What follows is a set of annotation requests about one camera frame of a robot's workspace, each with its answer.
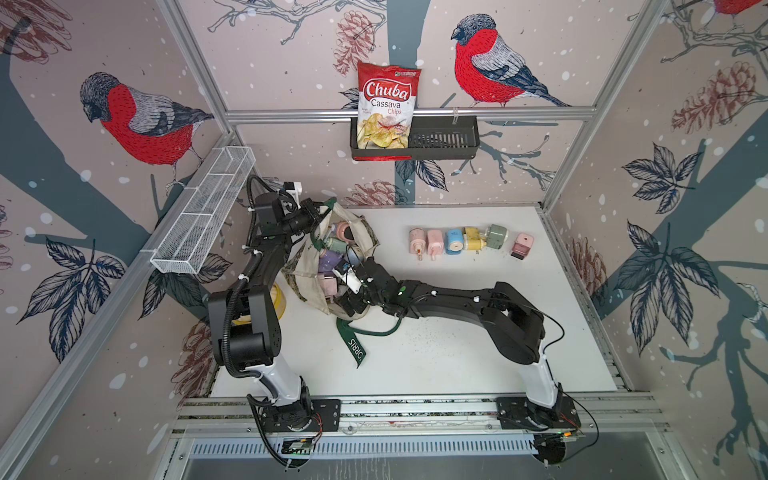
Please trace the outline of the cream green-handled tote bag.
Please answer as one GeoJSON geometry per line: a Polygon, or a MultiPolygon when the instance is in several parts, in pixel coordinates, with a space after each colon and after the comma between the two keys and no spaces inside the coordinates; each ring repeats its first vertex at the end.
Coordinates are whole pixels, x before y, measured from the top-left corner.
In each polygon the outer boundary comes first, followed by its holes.
{"type": "Polygon", "coordinates": [[[337,332],[357,366],[367,355],[361,335],[385,337],[396,330],[372,331],[353,325],[371,308],[365,281],[355,269],[371,258],[378,246],[368,221],[331,198],[320,204],[320,223],[300,241],[282,269],[288,286],[301,301],[335,318],[337,332]]]}

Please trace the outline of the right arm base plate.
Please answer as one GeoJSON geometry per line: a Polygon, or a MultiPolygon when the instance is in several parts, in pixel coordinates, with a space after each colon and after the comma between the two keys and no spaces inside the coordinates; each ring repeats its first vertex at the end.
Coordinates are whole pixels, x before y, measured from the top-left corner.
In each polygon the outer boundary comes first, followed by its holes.
{"type": "Polygon", "coordinates": [[[560,396],[551,408],[530,402],[525,396],[497,397],[497,418],[505,430],[518,429],[531,432],[548,430],[576,430],[581,427],[574,402],[560,396]]]}

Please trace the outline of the pink square pencil sharpener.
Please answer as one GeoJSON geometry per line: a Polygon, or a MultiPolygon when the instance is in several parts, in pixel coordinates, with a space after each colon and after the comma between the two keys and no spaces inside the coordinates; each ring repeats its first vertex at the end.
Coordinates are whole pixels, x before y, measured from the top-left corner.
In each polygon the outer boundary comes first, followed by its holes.
{"type": "Polygon", "coordinates": [[[534,237],[526,233],[520,233],[512,246],[510,255],[519,260],[524,260],[529,255],[534,245],[534,237]]]}

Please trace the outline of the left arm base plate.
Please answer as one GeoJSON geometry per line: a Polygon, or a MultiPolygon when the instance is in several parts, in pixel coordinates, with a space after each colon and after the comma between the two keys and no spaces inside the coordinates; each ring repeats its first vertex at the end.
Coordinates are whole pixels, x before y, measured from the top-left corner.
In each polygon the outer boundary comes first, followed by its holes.
{"type": "Polygon", "coordinates": [[[259,407],[257,418],[267,433],[336,432],[341,417],[338,399],[297,401],[290,405],[259,407]]]}

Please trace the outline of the green pencil sharpener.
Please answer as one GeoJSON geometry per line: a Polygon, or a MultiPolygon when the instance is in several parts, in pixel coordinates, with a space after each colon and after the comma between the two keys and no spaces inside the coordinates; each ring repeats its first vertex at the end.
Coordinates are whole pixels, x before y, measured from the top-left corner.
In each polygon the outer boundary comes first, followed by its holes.
{"type": "Polygon", "coordinates": [[[490,249],[500,250],[508,239],[508,229],[504,226],[491,224],[485,235],[486,246],[490,249]]]}

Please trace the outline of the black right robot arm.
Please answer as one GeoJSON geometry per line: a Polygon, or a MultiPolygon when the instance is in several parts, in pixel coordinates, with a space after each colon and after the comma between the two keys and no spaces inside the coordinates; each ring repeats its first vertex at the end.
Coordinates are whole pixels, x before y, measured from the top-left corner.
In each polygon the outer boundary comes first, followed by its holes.
{"type": "Polygon", "coordinates": [[[515,407],[499,407],[500,420],[520,429],[543,432],[563,424],[581,426],[575,401],[566,394],[546,356],[544,323],[549,315],[533,306],[505,282],[492,288],[461,290],[417,280],[399,280],[374,259],[333,270],[346,289],[334,303],[342,309],[337,328],[351,336],[386,337],[406,318],[440,318],[475,325],[488,334],[498,353],[520,366],[525,397],[515,407]],[[395,319],[386,331],[354,327],[352,322],[371,307],[395,319]]]}

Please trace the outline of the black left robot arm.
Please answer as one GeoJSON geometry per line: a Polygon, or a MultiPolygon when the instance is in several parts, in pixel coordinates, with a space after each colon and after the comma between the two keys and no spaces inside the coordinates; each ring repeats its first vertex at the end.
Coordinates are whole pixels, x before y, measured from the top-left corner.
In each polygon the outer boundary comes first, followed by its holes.
{"type": "Polygon", "coordinates": [[[208,300],[212,351],[230,377],[254,379],[265,389],[262,400],[247,397],[258,424],[267,420],[301,431],[316,414],[306,382],[280,356],[282,332],[271,290],[294,243],[315,230],[326,208],[268,191],[249,197],[249,212],[244,248],[249,260],[229,289],[208,300]]]}

